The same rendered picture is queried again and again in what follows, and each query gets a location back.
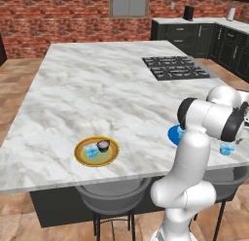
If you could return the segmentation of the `dark yogurt container white lid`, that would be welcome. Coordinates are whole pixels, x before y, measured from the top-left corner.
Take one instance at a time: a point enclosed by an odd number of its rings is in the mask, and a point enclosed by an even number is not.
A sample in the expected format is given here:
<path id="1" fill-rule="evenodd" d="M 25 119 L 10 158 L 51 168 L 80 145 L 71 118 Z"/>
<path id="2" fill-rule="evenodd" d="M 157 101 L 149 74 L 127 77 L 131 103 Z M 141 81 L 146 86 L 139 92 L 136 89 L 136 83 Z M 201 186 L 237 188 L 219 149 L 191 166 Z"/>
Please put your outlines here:
<path id="1" fill-rule="evenodd" d="M 102 152 L 106 153 L 109 149 L 110 141 L 109 140 L 101 140 L 97 143 L 97 148 Z"/>

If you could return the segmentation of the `light blue yogurt container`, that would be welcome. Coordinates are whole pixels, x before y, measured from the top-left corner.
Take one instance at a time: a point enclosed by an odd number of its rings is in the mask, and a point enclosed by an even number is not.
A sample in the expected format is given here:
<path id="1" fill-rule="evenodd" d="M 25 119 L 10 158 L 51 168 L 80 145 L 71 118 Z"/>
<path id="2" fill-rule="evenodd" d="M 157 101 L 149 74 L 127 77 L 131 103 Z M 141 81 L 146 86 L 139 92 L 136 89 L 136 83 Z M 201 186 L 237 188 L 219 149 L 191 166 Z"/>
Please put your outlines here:
<path id="1" fill-rule="evenodd" d="M 182 129 L 180 125 L 177 127 L 177 133 L 178 133 L 179 139 L 182 138 L 182 136 L 183 136 L 183 134 L 185 133 L 185 131 L 186 131 L 186 130 Z"/>
<path id="2" fill-rule="evenodd" d="M 89 144 L 84 146 L 84 152 L 88 158 L 93 158 L 97 156 L 98 147 L 95 144 Z"/>
<path id="3" fill-rule="evenodd" d="M 222 155 L 230 155 L 231 152 L 234 151 L 234 147 L 232 143 L 226 143 L 226 142 L 222 142 L 220 144 L 220 153 Z"/>

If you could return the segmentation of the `yellow rimmed green plate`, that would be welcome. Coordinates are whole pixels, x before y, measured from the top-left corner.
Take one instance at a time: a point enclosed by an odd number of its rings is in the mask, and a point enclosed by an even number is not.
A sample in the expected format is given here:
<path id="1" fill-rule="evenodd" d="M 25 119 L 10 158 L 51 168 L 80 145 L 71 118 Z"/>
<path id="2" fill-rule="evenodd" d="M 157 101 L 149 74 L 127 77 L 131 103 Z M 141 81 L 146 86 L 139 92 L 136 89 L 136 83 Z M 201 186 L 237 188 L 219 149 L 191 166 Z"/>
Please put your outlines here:
<path id="1" fill-rule="evenodd" d="M 84 146 L 89 144 L 95 144 L 97 146 L 97 143 L 101 140 L 110 141 L 110 146 L 108 151 L 106 153 L 102 153 L 100 150 L 98 150 L 96 157 L 88 158 L 86 156 L 86 153 L 84 152 Z M 82 140 L 80 143 L 78 143 L 74 149 L 74 157 L 76 158 L 76 160 L 88 167 L 105 166 L 114 161 L 117 158 L 118 154 L 119 154 L 119 145 L 115 140 L 106 136 L 88 137 Z"/>

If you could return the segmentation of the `blue plate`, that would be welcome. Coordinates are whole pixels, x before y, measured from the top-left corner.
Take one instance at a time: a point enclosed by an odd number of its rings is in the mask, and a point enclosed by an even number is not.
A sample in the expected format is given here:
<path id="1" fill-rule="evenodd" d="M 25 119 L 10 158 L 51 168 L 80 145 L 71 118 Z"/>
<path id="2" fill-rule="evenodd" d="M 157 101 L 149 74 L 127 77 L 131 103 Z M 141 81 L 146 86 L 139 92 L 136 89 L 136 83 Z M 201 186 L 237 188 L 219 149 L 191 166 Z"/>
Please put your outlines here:
<path id="1" fill-rule="evenodd" d="M 167 131 L 167 136 L 169 138 L 169 140 L 176 146 L 179 145 L 180 143 L 180 139 L 178 137 L 178 133 L 177 133 L 177 127 L 179 126 L 179 124 L 171 126 L 168 131 Z"/>

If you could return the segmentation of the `black gas hob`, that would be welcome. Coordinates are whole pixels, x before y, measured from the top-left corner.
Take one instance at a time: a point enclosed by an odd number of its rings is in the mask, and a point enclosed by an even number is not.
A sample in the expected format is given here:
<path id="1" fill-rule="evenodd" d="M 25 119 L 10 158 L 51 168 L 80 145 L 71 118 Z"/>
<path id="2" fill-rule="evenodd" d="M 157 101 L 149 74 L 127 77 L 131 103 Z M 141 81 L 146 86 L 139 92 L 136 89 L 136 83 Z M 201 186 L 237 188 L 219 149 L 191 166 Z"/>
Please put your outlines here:
<path id="1" fill-rule="evenodd" d="M 209 79 L 211 73 L 191 56 L 153 56 L 142 60 L 158 81 Z"/>

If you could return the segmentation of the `grey bar stool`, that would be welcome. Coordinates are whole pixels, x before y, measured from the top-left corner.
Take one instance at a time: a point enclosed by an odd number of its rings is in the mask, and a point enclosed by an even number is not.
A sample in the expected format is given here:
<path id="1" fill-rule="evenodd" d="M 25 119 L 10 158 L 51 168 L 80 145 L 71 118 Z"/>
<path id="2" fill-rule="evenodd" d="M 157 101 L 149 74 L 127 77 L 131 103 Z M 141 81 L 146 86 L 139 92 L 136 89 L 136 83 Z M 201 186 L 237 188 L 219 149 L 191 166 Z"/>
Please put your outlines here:
<path id="1" fill-rule="evenodd" d="M 217 240 L 226 203 L 233 200 L 236 191 L 248 177 L 249 166 L 224 168 L 205 172 L 204 180 L 213 185 L 217 193 L 216 202 L 221 204 L 213 241 Z"/>
<path id="2" fill-rule="evenodd" d="M 102 216 L 117 217 L 127 214 L 127 229 L 135 241 L 134 209 L 141 202 L 152 179 L 134 179 L 94 185 L 76 186 L 93 216 L 93 234 L 100 241 Z"/>

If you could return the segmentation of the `dark base cupboard run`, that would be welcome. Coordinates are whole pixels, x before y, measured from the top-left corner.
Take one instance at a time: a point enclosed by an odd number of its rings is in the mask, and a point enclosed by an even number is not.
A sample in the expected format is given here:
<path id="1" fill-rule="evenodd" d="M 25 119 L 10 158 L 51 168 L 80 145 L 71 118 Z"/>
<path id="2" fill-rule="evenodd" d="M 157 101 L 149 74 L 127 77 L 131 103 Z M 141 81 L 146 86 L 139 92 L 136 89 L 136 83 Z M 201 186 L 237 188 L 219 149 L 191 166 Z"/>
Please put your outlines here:
<path id="1" fill-rule="evenodd" d="M 204 20 L 169 23 L 159 18 L 152 20 L 151 39 L 167 40 L 194 58 L 210 58 L 249 83 L 249 30 Z"/>

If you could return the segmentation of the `dark island base cabinet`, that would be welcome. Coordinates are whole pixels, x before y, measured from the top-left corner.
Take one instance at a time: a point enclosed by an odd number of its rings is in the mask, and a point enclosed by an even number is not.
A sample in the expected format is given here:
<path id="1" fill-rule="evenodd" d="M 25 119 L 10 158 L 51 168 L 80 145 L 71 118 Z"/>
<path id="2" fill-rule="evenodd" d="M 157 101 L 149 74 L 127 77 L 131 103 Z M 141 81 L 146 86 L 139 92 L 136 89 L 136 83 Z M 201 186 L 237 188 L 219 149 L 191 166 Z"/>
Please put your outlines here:
<path id="1" fill-rule="evenodd" d="M 145 191 L 142 201 L 135 207 L 135 214 L 153 213 L 162 211 L 151 200 L 150 187 L 154 177 Z M 51 227 L 62 224 L 75 224 L 93 220 L 91 210 L 85 205 L 75 187 L 63 189 L 45 189 L 31 191 L 33 206 L 41 227 Z"/>

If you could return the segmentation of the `grey framed window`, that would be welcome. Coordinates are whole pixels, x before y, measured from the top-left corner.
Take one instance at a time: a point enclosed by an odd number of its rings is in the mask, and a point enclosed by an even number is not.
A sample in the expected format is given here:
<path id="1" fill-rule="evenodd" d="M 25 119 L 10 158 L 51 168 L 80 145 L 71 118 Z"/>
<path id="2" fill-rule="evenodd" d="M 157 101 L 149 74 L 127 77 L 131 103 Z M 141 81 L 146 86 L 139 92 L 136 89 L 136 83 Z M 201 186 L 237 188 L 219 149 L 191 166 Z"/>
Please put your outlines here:
<path id="1" fill-rule="evenodd" d="M 150 0 L 109 0 L 110 18 L 144 18 L 149 13 Z"/>

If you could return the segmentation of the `black countertop appliance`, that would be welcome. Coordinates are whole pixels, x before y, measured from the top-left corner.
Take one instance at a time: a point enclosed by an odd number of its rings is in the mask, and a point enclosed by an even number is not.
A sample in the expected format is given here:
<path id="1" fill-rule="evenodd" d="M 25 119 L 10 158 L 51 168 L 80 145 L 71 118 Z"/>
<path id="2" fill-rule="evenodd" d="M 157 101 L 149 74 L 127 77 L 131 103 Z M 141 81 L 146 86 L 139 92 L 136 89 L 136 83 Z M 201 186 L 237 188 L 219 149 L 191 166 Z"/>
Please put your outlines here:
<path id="1" fill-rule="evenodd" d="M 183 14 L 183 19 L 192 21 L 194 17 L 194 10 L 193 6 L 186 6 Z"/>

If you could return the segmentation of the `dark wooden furniture edge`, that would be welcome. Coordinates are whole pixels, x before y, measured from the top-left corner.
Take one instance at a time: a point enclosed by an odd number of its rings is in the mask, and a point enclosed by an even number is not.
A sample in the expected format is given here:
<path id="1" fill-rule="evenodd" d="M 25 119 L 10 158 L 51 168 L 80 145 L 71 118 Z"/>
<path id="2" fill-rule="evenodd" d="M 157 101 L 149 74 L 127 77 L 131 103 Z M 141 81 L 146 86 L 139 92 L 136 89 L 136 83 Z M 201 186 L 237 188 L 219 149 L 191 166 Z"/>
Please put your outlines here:
<path id="1" fill-rule="evenodd" d="M 0 66 L 2 66 L 7 59 L 8 57 L 7 57 L 4 44 L 3 44 L 3 40 L 0 34 Z"/>

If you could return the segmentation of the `white utensil pot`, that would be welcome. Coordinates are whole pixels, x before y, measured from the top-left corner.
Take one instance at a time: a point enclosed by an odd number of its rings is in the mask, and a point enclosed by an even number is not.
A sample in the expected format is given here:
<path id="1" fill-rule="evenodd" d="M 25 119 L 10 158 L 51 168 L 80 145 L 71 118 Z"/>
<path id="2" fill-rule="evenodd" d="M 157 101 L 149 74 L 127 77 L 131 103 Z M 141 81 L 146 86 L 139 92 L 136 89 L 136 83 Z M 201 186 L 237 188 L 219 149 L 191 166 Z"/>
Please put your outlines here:
<path id="1" fill-rule="evenodd" d="M 228 21 L 233 21 L 233 18 L 234 18 L 234 15 L 235 15 L 235 8 L 236 8 L 235 4 L 230 7 L 229 13 L 228 13 L 228 16 L 227 16 Z"/>

